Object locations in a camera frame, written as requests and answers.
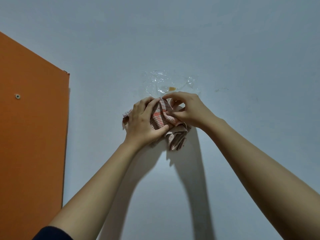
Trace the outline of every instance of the orange cabinet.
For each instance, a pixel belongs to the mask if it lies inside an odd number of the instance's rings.
[[[31,239],[62,207],[69,74],[0,32],[0,239]]]

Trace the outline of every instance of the cloth fold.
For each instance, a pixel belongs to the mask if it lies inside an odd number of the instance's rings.
[[[150,125],[157,130],[165,125],[169,125],[169,131],[164,135],[168,141],[170,151],[176,151],[184,146],[186,135],[190,131],[190,126],[178,120],[177,118],[167,115],[167,111],[174,111],[166,99],[161,99],[153,108],[150,117]],[[128,128],[128,121],[131,110],[123,115],[122,122]]]

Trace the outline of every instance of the transparent tape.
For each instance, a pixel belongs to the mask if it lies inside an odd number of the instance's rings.
[[[176,72],[153,71],[143,73],[141,95],[143,97],[152,96],[159,98],[170,92],[189,92],[200,94],[196,86],[197,77],[183,76]]]

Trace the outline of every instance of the person's left arm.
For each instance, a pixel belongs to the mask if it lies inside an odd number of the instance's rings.
[[[133,157],[142,147],[157,140],[169,129],[168,125],[158,130],[150,126],[152,109],[159,100],[148,97],[134,105],[125,141],[61,209],[49,226],[62,229],[74,240],[97,238]]]

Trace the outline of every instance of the dark sleeve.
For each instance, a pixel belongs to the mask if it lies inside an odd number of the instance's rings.
[[[32,240],[73,240],[68,234],[54,226],[42,228]]]

